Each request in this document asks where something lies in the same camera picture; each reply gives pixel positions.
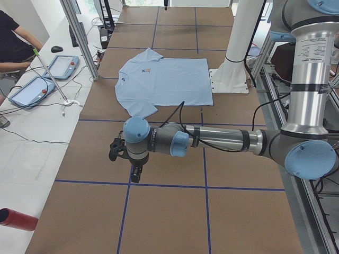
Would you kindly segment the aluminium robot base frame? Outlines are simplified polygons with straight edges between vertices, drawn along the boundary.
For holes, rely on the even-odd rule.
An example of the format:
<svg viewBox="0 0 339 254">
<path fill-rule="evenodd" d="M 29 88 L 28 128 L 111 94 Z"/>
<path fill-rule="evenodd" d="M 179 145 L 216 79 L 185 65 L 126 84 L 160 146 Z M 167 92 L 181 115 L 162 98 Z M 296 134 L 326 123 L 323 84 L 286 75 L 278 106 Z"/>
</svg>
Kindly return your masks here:
<svg viewBox="0 0 339 254">
<path fill-rule="evenodd" d="M 255 131 L 249 151 L 265 156 L 298 178 L 314 180 L 331 172 L 338 156 L 323 127 L 330 86 L 330 57 L 338 23 L 301 26 L 296 38 L 288 119 L 280 130 Z"/>
</svg>

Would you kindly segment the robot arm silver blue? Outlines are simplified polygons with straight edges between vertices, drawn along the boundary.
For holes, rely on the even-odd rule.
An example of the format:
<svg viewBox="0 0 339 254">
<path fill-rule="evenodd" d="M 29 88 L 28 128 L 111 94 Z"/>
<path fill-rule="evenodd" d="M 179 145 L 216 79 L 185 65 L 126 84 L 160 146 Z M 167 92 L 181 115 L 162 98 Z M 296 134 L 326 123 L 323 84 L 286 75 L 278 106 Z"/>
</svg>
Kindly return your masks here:
<svg viewBox="0 0 339 254">
<path fill-rule="evenodd" d="M 338 1 L 275 1 L 271 32 L 286 32 L 296 40 L 288 119 L 281 129 L 249 132 L 181 123 L 155 127 L 132 117 L 123 126 L 132 182 L 139 182 L 150 152 L 182 157 L 188 147 L 198 146 L 265 156 L 302 179 L 323 177 L 334 168 L 337 155 L 327 141 L 323 117 Z"/>
</svg>

